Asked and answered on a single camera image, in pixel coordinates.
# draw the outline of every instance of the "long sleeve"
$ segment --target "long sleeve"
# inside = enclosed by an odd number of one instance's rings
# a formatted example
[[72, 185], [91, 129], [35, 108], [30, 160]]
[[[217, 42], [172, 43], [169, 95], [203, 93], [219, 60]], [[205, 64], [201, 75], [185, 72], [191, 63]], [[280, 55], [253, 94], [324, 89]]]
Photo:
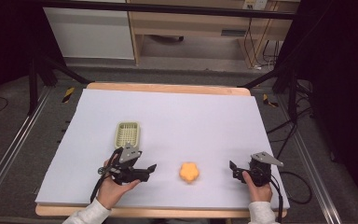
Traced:
[[276, 224], [275, 214], [271, 210], [270, 203], [254, 202], [249, 204], [251, 221], [249, 224]]
[[62, 224], [97, 224], [109, 216], [110, 210], [104, 208], [97, 199], [95, 199], [85, 209], [74, 212]]

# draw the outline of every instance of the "white paper sheet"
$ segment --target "white paper sheet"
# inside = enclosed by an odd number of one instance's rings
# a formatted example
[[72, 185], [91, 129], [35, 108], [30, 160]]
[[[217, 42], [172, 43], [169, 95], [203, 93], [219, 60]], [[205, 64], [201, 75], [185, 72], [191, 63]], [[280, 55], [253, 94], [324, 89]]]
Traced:
[[[35, 201], [90, 203], [97, 170], [114, 151], [122, 121], [137, 121], [141, 127], [143, 154], [134, 168], [156, 164], [157, 169], [117, 206], [243, 209], [250, 202], [248, 189], [232, 177], [229, 161], [248, 169], [251, 154], [272, 155], [254, 97], [83, 90]], [[179, 177], [186, 161], [200, 170], [192, 184]], [[289, 208], [276, 166], [272, 174], [281, 186], [283, 207]], [[273, 190], [271, 206], [278, 208]]]

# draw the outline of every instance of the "person's left hand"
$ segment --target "person's left hand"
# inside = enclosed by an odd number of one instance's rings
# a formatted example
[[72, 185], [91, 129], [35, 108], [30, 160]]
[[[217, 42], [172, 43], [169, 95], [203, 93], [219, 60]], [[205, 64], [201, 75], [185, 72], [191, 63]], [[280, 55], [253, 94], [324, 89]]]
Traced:
[[101, 184], [97, 200], [103, 207], [110, 210], [120, 200], [124, 193], [135, 188], [140, 182], [140, 180], [134, 180], [127, 185], [119, 185], [112, 179], [112, 176], [108, 176]]

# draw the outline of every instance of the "floor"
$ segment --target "floor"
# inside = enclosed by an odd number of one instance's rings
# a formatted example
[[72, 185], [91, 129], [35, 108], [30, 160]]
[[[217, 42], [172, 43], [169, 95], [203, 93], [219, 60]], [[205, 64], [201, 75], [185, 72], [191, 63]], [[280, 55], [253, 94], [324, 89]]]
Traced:
[[[266, 55], [272, 55], [274, 51], [275, 43], [270, 43], [266, 47]], [[273, 69], [273, 63], [270, 56], [263, 57], [260, 55], [258, 61], [261, 63], [259, 68], [248, 68], [244, 62], [244, 57], [239, 49], [238, 42], [234, 39], [224, 38], [198, 38], [185, 36], [183, 41], [179, 41], [177, 37], [164, 37], [164, 36], [147, 36], [142, 51], [142, 57], [140, 63], [135, 65], [122, 65], [122, 64], [106, 64], [106, 67], [122, 69], [118, 72], [128, 72], [129, 70], [139, 71], [133, 77], [125, 77], [124, 81], [142, 80], [142, 82], [148, 82], [148, 71], [161, 70], [168, 73], [167, 76], [154, 75], [152, 82], [171, 82], [178, 83], [178, 80], [182, 81], [179, 76], [186, 77], [186, 83], [202, 83], [202, 84], [222, 84], [227, 86], [236, 86], [245, 84], [246, 81], [253, 78], [260, 77], [266, 74], [269, 70]], [[104, 80], [105, 78], [115, 79], [115, 77], [108, 77], [109, 70], [87, 68], [87, 67], [73, 67], [75, 71], [78, 71], [80, 75], [87, 76], [88, 74], [96, 74], [98, 78]], [[224, 76], [216, 76], [215, 80], [207, 79], [203, 76], [207, 76], [213, 73], [224, 72]], [[262, 117], [266, 122], [266, 130], [270, 130], [285, 120], [284, 108], [281, 109], [273, 107], [271, 105], [265, 105], [263, 102], [263, 93], [272, 93], [270, 90], [273, 84], [273, 79], [268, 80], [254, 90], [252, 95], [255, 95], [260, 103]], [[52, 97], [61, 98], [62, 92], [68, 85], [73, 85], [73, 80], [68, 77], [61, 77], [61, 85], [58, 85], [55, 90], [59, 91], [57, 94], [53, 92]], [[304, 86], [309, 88], [309, 83], [304, 82]], [[0, 112], [0, 160], [5, 157], [6, 149], [9, 147], [11, 140], [17, 134], [17, 130], [21, 127], [25, 115], [27, 113], [28, 102], [24, 98], [28, 94], [27, 83], [23, 80], [17, 80], [12, 83], [7, 83], [0, 88], [0, 108], [5, 108]], [[269, 98], [271, 101], [276, 100], [280, 105], [286, 104], [285, 97], [278, 97], [274, 99], [273, 94]], [[299, 108], [307, 108], [309, 105], [306, 101], [299, 103]], [[42, 115], [39, 118], [39, 124], [36, 124], [34, 128], [44, 130], [44, 126], [48, 126], [48, 123], [52, 119], [60, 120], [54, 127], [54, 134], [52, 138], [54, 143], [37, 142], [36, 140], [43, 137], [49, 130], [40, 131], [38, 133], [30, 133], [29, 139], [32, 141], [18, 142], [16, 144], [24, 147], [25, 151], [14, 153], [12, 155], [13, 161], [8, 165], [10, 171], [2, 174], [0, 182], [0, 196], [11, 195], [13, 200], [18, 200], [18, 203], [23, 204], [24, 207], [30, 207], [27, 211], [23, 212], [25, 217], [34, 217], [34, 204], [33, 197], [37, 192], [32, 184], [25, 186], [27, 188], [26, 194], [22, 194], [19, 197], [19, 193], [15, 188], [17, 185], [13, 184], [24, 179], [24, 182], [29, 181], [25, 179], [38, 180], [43, 179], [43, 174], [35, 174], [32, 170], [28, 170], [32, 167], [44, 166], [43, 169], [48, 169], [48, 157], [54, 156], [54, 150], [50, 150], [51, 146], [59, 144], [59, 140], [64, 135], [61, 130], [64, 130], [68, 123], [65, 120], [70, 117], [62, 118], [70, 113], [66, 113], [66, 110], [73, 110], [75, 106], [68, 109], [63, 104], [60, 104], [59, 108], [50, 108], [48, 105], [44, 109]], [[317, 125], [312, 118], [307, 115], [304, 117], [298, 125], [298, 132], [294, 135], [291, 142], [288, 143], [290, 147], [285, 150], [282, 156], [285, 162], [288, 164], [288, 170], [290, 167], [297, 167], [297, 170], [302, 174], [307, 181], [310, 181], [313, 188], [325, 190], [326, 193], [314, 192], [312, 203], [308, 205], [296, 205], [292, 203], [293, 208], [289, 210], [287, 219], [284, 222], [288, 223], [358, 223], [358, 190], [351, 182], [351, 177], [345, 172], [345, 167], [341, 164], [336, 164], [330, 161], [328, 150], [318, 150], [325, 148], [321, 133], [319, 132]], [[271, 139], [282, 139], [287, 135], [290, 129], [285, 129], [282, 133], [275, 133], [271, 136]], [[282, 142], [271, 142], [271, 147], [275, 152], [278, 152]], [[34, 146], [38, 146], [39, 150], [43, 150], [46, 153], [46, 162], [40, 162], [35, 164], [40, 155], [34, 150]], [[313, 161], [307, 161], [307, 157], [313, 158]], [[19, 160], [28, 161], [29, 164], [24, 166], [24, 162]], [[307, 171], [308, 168], [315, 168], [316, 173]], [[290, 176], [285, 177], [287, 181], [290, 181], [291, 189], [289, 189], [294, 198], [299, 197], [301, 201], [307, 200], [308, 191], [306, 186], [301, 181], [293, 179]], [[5, 200], [0, 199], [0, 208], [5, 206]], [[0, 209], [0, 222], [6, 223], [33, 223], [34, 219], [26, 219], [22, 217], [13, 217], [19, 214], [15, 205], [13, 207], [5, 207], [3, 211]], [[43, 223], [47, 220], [38, 220], [38, 223]], [[50, 223], [59, 223], [59, 220], [49, 220]], [[243, 223], [244, 220], [233, 220], [235, 223]]]

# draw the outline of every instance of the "orange flower-shaped object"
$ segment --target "orange flower-shaped object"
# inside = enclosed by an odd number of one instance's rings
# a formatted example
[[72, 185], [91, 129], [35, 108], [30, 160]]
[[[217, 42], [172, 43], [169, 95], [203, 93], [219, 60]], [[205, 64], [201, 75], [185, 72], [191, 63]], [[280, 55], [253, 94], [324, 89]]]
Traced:
[[193, 182], [197, 177], [199, 177], [199, 169], [194, 162], [184, 162], [180, 169], [180, 177], [185, 180], [187, 183]]

